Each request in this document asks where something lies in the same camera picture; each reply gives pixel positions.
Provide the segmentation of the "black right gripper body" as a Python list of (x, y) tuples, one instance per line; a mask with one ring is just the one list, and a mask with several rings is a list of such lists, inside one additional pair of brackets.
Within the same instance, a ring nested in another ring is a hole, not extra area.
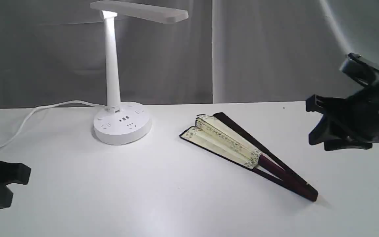
[(351, 129), (360, 141), (379, 143), (379, 82), (350, 96)]

